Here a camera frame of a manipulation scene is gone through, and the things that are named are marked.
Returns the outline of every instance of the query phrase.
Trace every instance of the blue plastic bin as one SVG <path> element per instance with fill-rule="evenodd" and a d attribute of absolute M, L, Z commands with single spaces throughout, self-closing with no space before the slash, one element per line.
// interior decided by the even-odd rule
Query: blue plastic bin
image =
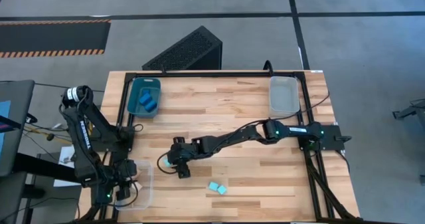
<path fill-rule="evenodd" d="M 152 100 L 157 103 L 157 107 L 151 112 L 146 111 L 145 107 L 139 102 L 143 96 L 143 89 L 149 89 Z M 158 113 L 159 98 L 161 97 L 161 82 L 156 78 L 137 78 L 133 81 L 130 98 L 128 100 L 127 110 L 139 118 L 153 118 Z"/>

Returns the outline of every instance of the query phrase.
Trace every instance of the hazard tape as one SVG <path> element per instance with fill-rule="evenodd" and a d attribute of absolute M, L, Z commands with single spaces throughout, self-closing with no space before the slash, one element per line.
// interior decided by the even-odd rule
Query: hazard tape
<path fill-rule="evenodd" d="M 69 50 L 69 51 L 0 52 L 0 58 L 102 55 L 104 51 L 105 50 L 102 50 L 102 49 L 83 49 L 83 50 Z"/>
<path fill-rule="evenodd" d="M 111 23 L 112 20 L 89 20 L 89 21 L 25 21 L 25 22 L 0 22 L 0 25 L 53 25 L 53 24 L 76 24 L 76 23 Z"/>

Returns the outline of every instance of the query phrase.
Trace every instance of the gray floor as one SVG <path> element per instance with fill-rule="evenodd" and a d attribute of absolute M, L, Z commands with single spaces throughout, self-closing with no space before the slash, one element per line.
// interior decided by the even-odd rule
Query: gray floor
<path fill-rule="evenodd" d="M 425 11 L 425 0 L 296 0 L 300 12 Z M 227 11 L 289 11 L 288 0 L 2 0 L 0 16 L 127 15 Z M 347 143 L 361 216 L 423 223 L 424 134 L 414 117 L 392 118 L 409 100 L 425 98 L 425 17 L 300 19 L 312 69 L 325 71 L 337 121 Z M 290 18 L 113 21 L 102 56 L 0 59 L 0 80 L 31 78 L 103 89 L 110 70 L 140 66 L 204 25 L 223 43 L 224 69 L 301 69 Z M 64 122 L 56 112 L 61 90 L 36 87 L 30 112 L 41 124 Z M 102 100 L 96 94 L 97 103 Z M 62 144 L 37 138 L 49 151 Z M 21 152 L 42 152 L 24 138 Z M 43 207 L 33 223 L 73 216 L 73 203 Z"/>

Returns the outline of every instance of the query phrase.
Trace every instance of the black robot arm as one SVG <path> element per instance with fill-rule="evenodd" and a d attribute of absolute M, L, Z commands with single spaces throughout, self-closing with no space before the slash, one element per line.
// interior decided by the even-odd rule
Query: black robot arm
<path fill-rule="evenodd" d="M 117 200 L 129 197 L 129 178 L 137 173 L 132 160 L 122 158 L 105 166 L 94 146 L 102 146 L 111 150 L 128 153 L 128 145 L 133 142 L 134 128 L 121 128 L 110 125 L 102 113 L 93 104 L 93 92 L 87 86 L 69 88 L 62 97 L 59 106 L 68 124 L 68 133 L 75 150 L 74 169 L 77 180 L 82 187 L 92 190 L 92 205 L 108 204 L 112 201 L 112 191 L 120 186 L 116 193 Z M 91 121 L 97 130 L 98 137 L 88 135 L 86 119 Z"/>
<path fill-rule="evenodd" d="M 256 129 L 259 124 L 262 125 L 264 137 Z M 187 162 L 191 160 L 209 158 L 222 148 L 248 140 L 268 145 L 275 144 L 287 137 L 304 137 L 310 142 L 317 142 L 323 137 L 323 131 L 318 122 L 310 123 L 307 126 L 285 126 L 277 120 L 261 120 L 258 124 L 248 125 L 222 136 L 193 138 L 190 144 L 186 144 L 183 137 L 176 137 L 167 153 L 167 159 L 170 164 L 174 165 L 173 168 L 179 174 L 179 178 L 186 178 L 191 176 L 187 166 Z"/>

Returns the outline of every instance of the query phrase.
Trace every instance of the wooden tabletop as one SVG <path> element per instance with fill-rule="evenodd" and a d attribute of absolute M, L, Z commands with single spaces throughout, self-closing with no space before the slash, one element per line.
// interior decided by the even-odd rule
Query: wooden tabletop
<path fill-rule="evenodd" d="M 124 85 L 124 71 L 111 72 L 106 84 L 102 114 L 116 123 Z M 327 95 L 322 72 L 305 72 L 311 104 Z M 253 120 L 268 117 L 270 78 L 160 78 L 161 102 L 154 119 L 135 118 L 143 124 L 129 159 L 147 160 L 154 167 L 153 201 L 140 211 L 120 211 L 120 222 L 144 221 L 312 221 L 313 205 L 302 152 L 295 138 L 274 145 L 244 142 L 221 150 L 205 160 L 188 163 L 192 177 L 179 179 L 156 167 L 175 136 L 187 141 L 229 133 Z M 301 109 L 304 110 L 299 89 Z M 313 109 L 315 120 L 333 124 L 330 99 Z M 126 111 L 123 124 L 126 124 Z M 283 120 L 297 125 L 296 117 Z M 335 152 L 322 152 L 329 187 L 353 215 L 359 211 L 347 165 Z M 227 187 L 225 195 L 208 189 L 210 181 Z M 318 189 L 322 216 L 323 193 Z M 90 207 L 90 190 L 80 197 L 82 214 Z"/>

